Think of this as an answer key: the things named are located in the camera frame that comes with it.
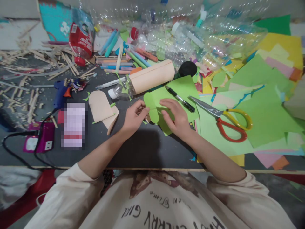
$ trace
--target white sweatshirt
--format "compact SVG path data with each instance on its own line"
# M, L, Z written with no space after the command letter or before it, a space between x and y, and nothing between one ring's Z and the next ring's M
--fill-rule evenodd
M190 174L127 172L100 198L103 185L75 164L57 178L25 228L295 228L248 172L236 183L209 177L207 188Z

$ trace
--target white bottle cap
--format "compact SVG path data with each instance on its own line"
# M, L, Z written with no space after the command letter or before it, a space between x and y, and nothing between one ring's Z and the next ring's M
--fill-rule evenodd
M115 90L114 89L110 89L108 90L108 95L112 98L112 99L116 99L118 98L118 96L116 95L115 93Z
M172 31L171 31L171 33L172 33L173 35L175 35L176 30L177 30L177 28L179 27L179 25L180 25L179 22L176 22L176 23L173 25Z

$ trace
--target cardboard tube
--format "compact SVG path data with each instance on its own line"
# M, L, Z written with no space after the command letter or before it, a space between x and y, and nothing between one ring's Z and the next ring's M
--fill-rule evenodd
M136 94L172 80L175 68L171 60L165 60L139 72L129 75Z

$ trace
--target beige paper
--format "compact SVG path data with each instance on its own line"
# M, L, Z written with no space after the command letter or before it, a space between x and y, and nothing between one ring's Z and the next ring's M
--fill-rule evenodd
M164 60L151 67L129 75L136 94L140 94L151 88L172 80L175 76L175 68L171 60Z
M116 106L113 106L111 108L111 110L112 110L113 113L115 113L115 115L103 120L103 123L104 123L105 127L108 129L107 135L110 135L110 132L113 128L113 125L114 125L114 123L115 123L115 121L116 121L116 119L118 118L118 115L119 115L119 110L117 109Z
M89 105L93 115L93 120L97 123L113 116L106 94L102 91L90 93Z

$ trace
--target scissors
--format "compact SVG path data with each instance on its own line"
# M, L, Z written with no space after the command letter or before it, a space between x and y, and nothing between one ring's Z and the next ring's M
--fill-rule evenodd
M252 123L252 120L250 118L250 116L245 113L244 111L242 110L239 110L239 109L227 109L225 111L220 111L220 110L217 110L216 108L208 105L207 103L197 99L197 98L194 98L192 96L190 96L190 98L196 103L198 104L198 106L200 106L201 108L203 108L204 110L206 110L209 114L213 115L215 118L216 118L216 125L221 133L221 135L227 139L228 141L230 142L243 142L247 139L247 134L246 134L246 131L248 130L251 130L252 127L253 127L253 123ZM242 126L229 112L236 112L236 113L239 113L241 114L247 121L247 127L244 127ZM230 124L230 123L227 123L225 121L223 121L220 116L226 116L234 125ZM224 131L223 129L223 126L227 126L231 129L234 129L236 130L237 132L239 132L241 134L241 138L238 139L238 140L235 140L235 139L231 139Z

